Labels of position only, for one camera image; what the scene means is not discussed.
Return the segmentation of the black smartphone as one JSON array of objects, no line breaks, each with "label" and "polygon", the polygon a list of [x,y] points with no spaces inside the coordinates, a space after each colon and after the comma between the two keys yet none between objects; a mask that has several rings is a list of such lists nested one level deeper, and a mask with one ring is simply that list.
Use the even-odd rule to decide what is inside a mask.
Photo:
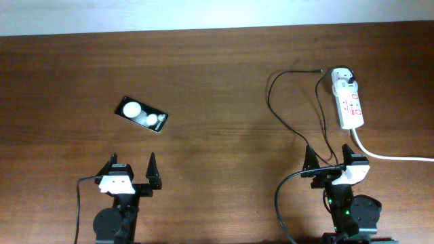
[{"label": "black smartphone", "polygon": [[169,119],[169,115],[162,110],[129,96],[121,99],[115,114],[155,133],[160,133]]}]

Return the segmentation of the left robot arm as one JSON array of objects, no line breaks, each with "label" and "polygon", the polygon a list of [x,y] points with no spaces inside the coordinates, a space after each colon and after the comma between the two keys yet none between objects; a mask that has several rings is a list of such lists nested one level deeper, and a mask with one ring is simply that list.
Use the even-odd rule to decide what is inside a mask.
[{"label": "left robot arm", "polygon": [[155,154],[151,153],[146,169],[147,183],[134,183],[131,165],[118,164],[114,153],[96,174],[100,192],[113,198],[113,205],[98,212],[93,221],[97,243],[130,244],[134,242],[139,203],[162,189]]}]

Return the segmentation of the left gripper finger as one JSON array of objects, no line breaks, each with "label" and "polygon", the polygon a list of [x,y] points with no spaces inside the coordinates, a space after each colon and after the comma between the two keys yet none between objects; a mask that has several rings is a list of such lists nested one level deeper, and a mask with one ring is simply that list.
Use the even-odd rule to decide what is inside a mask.
[{"label": "left gripper finger", "polygon": [[157,169],[156,156],[153,152],[150,155],[149,164],[146,170],[146,178],[149,180],[152,189],[162,189],[162,179]]},{"label": "left gripper finger", "polygon": [[103,176],[107,176],[111,171],[111,167],[117,164],[117,153],[113,153],[107,163],[102,167],[102,169],[96,174],[95,184],[99,184]]}]

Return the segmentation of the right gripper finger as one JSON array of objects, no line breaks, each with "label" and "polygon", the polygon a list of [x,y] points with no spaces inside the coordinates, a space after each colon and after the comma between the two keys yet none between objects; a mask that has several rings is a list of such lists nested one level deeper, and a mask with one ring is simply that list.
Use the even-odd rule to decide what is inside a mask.
[{"label": "right gripper finger", "polygon": [[304,163],[302,166],[303,171],[308,171],[312,169],[319,169],[319,161],[317,158],[317,153],[313,150],[310,144],[306,145]]},{"label": "right gripper finger", "polygon": [[353,154],[354,154],[354,152],[348,144],[342,145],[342,155],[343,155],[343,160],[344,160],[343,164],[344,165],[352,165],[353,164],[353,162],[354,162]]}]

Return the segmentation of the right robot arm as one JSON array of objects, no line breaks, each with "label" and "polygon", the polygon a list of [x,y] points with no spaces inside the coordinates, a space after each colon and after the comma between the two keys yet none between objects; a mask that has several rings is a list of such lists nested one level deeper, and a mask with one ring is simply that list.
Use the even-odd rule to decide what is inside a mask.
[{"label": "right robot arm", "polygon": [[370,243],[378,231],[381,202],[366,195],[354,195],[352,186],[363,181],[370,169],[367,157],[342,146],[344,162],[333,167],[320,167],[316,152],[306,147],[303,178],[312,178],[312,189],[323,189],[334,225],[333,233],[325,233],[322,243]]}]

